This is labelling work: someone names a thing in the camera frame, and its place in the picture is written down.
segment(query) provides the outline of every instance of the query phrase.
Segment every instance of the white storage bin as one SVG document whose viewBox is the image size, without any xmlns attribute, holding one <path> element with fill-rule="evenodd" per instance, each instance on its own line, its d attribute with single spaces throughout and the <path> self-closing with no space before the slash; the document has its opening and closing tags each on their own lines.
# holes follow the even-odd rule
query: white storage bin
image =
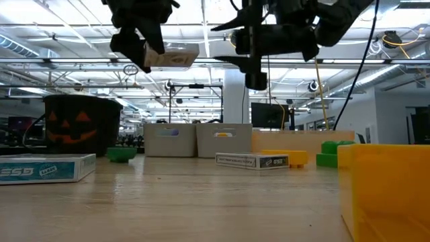
<svg viewBox="0 0 430 242">
<path fill-rule="evenodd" d="M 252 124 L 197 124 L 198 157 L 251 152 Z"/>
<path fill-rule="evenodd" d="M 194 157 L 195 124 L 144 124 L 145 155 L 150 157 Z"/>
</svg>

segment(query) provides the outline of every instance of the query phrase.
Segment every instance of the jack-o-lantern bucket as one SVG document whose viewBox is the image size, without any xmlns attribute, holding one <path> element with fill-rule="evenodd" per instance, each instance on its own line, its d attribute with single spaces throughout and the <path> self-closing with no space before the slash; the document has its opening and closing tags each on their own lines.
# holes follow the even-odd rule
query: jack-o-lantern bucket
<svg viewBox="0 0 430 242">
<path fill-rule="evenodd" d="M 86 95 L 44 98 L 46 140 L 55 153 L 105 155 L 116 143 L 122 106 Z"/>
</svg>

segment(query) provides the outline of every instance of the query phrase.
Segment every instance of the wall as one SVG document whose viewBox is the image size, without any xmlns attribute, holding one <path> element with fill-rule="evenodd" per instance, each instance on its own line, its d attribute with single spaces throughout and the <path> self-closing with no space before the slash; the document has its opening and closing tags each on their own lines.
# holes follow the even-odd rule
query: wall
<svg viewBox="0 0 430 242">
<path fill-rule="evenodd" d="M 23 104 L 21 100 L 0 100 L 0 118 L 7 118 L 9 116 L 30 116 L 39 118 L 44 112 L 44 103 L 39 99 L 31 99 L 30 104 Z"/>
<path fill-rule="evenodd" d="M 327 110 L 327 118 L 339 115 L 344 101 L 334 101 Z M 322 110 L 312 110 L 311 114 L 299 115 L 296 117 L 296 126 L 314 122 L 324 118 Z M 379 143 L 378 129 L 376 120 L 375 91 L 373 88 L 366 90 L 365 94 L 355 94 L 353 99 L 348 102 L 348 106 L 339 121 L 337 130 L 352 130 L 366 137 L 366 128 L 370 128 L 372 143 Z"/>
<path fill-rule="evenodd" d="M 408 144 L 406 117 L 410 108 L 428 107 L 430 95 L 424 93 L 376 93 L 378 137 L 384 144 Z"/>
</svg>

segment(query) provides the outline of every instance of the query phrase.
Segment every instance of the wooden table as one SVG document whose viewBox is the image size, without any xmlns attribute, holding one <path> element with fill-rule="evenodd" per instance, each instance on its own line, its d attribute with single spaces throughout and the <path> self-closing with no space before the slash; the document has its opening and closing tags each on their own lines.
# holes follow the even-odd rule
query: wooden table
<svg viewBox="0 0 430 242">
<path fill-rule="evenodd" d="M 351 242 L 329 168 L 97 161 L 76 184 L 0 186 L 1 242 Z"/>
</svg>

